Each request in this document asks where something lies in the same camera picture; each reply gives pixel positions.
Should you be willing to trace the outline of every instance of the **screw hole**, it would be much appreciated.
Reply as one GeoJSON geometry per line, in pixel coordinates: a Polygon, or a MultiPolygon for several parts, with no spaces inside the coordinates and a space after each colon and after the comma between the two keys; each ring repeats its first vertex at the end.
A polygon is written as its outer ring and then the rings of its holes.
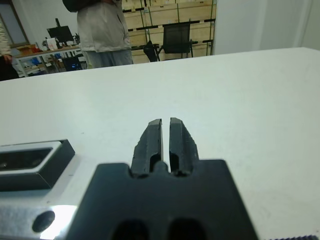
{"type": "Polygon", "coordinates": [[[32,230],[35,233],[41,233],[46,230],[55,220],[55,213],[53,211],[45,211],[38,215],[33,222],[32,230]]]}

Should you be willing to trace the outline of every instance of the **black rectangular holder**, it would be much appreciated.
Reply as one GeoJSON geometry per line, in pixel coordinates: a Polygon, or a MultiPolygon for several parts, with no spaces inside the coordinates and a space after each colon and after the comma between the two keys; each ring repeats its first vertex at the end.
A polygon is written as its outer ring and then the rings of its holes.
{"type": "Polygon", "coordinates": [[[75,155],[67,139],[58,141],[61,145],[38,172],[0,175],[0,192],[51,189],[75,155]]]}

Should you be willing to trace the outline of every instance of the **black bag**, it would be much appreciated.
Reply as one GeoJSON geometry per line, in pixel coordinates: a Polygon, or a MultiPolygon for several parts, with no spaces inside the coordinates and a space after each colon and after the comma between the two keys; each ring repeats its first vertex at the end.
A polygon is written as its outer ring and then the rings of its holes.
{"type": "Polygon", "coordinates": [[[87,6],[101,2],[101,0],[62,0],[62,2],[69,12],[76,13],[87,6]]]}
{"type": "Polygon", "coordinates": [[[19,75],[11,64],[5,62],[4,56],[0,56],[0,82],[9,79],[18,79],[19,75]]]}

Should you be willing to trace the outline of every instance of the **white table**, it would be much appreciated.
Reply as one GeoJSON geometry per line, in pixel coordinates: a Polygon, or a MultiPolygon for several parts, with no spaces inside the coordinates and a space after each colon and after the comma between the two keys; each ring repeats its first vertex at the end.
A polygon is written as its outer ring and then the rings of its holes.
{"type": "Polygon", "coordinates": [[[47,73],[47,65],[46,62],[44,60],[44,56],[48,56],[48,55],[54,55],[54,54],[64,54],[64,53],[68,53],[68,52],[76,52],[76,51],[81,51],[79,46],[67,46],[67,47],[63,47],[61,49],[57,49],[57,50],[49,50],[49,51],[43,51],[43,52],[37,52],[37,53],[33,53],[33,54],[29,54],[29,55],[19,55],[19,56],[15,56],[15,59],[20,67],[20,69],[22,70],[23,76],[24,77],[28,77],[28,74],[22,64],[23,60],[28,60],[28,59],[33,59],[33,58],[40,58],[44,68],[46,69],[47,73]]]}
{"type": "MultiPolygon", "coordinates": [[[[69,139],[51,191],[0,204],[79,204],[99,163],[131,163],[149,121],[183,120],[225,159],[263,239],[320,237],[320,52],[292,48],[56,73],[0,83],[0,145],[69,139]]],[[[165,151],[165,161],[169,154],[165,151]]]]}

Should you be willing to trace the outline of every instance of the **black office chair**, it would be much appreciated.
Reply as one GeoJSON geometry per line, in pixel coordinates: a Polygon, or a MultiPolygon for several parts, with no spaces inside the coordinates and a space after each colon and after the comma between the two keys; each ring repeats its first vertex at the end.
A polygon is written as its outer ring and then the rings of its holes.
{"type": "Polygon", "coordinates": [[[192,49],[192,40],[190,39],[190,23],[181,22],[163,25],[163,45],[157,51],[157,56],[162,49],[166,54],[187,54],[191,52],[191,56],[194,57],[192,49]]]}

